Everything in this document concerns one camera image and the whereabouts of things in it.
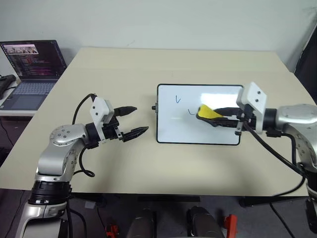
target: handwritten mark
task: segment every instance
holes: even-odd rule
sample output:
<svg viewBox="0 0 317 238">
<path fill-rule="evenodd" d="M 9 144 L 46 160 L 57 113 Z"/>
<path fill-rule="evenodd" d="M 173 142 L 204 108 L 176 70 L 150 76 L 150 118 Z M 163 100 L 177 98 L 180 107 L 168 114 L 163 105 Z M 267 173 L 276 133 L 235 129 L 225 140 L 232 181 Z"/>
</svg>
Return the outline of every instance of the handwritten mark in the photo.
<svg viewBox="0 0 317 238">
<path fill-rule="evenodd" d="M 177 95 L 175 96 L 175 99 L 176 99 L 176 103 L 179 103 L 180 99 L 177 100 Z"/>
<path fill-rule="evenodd" d="M 192 116 L 194 116 L 194 115 L 195 115 L 195 114 L 190 113 L 189 109 L 188 109 L 188 113 L 189 113 L 189 115 L 192 115 Z"/>
</svg>

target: floor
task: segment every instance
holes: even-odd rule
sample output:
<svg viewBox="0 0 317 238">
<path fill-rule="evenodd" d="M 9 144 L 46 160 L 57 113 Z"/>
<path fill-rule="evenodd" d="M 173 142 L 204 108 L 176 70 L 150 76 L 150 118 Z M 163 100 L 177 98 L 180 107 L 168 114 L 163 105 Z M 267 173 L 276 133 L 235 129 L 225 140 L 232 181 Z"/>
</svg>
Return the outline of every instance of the floor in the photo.
<svg viewBox="0 0 317 238">
<path fill-rule="evenodd" d="M 12 218 L 19 205 L 22 191 L 0 189 L 0 237 L 4 237 Z M 30 191 L 25 191 L 22 196 L 24 204 Z M 268 205 L 258 205 L 243 208 L 238 203 L 237 197 L 230 196 L 200 196 L 200 202 L 141 202 L 138 195 L 134 194 L 104 194 L 107 204 L 100 207 L 101 217 L 106 223 L 109 218 L 114 219 L 119 225 L 119 237 L 126 236 L 131 221 L 138 210 L 150 208 L 157 212 L 158 238 L 185 237 L 186 211 L 194 205 L 205 207 L 215 218 L 222 215 L 235 214 L 238 217 L 237 238 L 289 238 L 289 234 L 272 212 Z M 103 227 L 99 221 L 97 210 L 85 208 L 86 201 L 72 199 L 72 209 L 82 213 L 87 221 L 89 238 L 105 238 Z M 22 212 L 21 206 L 8 238 L 13 238 Z M 316 238 L 308 227 L 305 214 L 305 198 L 294 199 L 275 203 L 275 208 L 280 212 L 291 231 L 297 238 Z M 83 238 L 81 220 L 72 215 L 74 224 L 74 237 Z"/>
</svg>

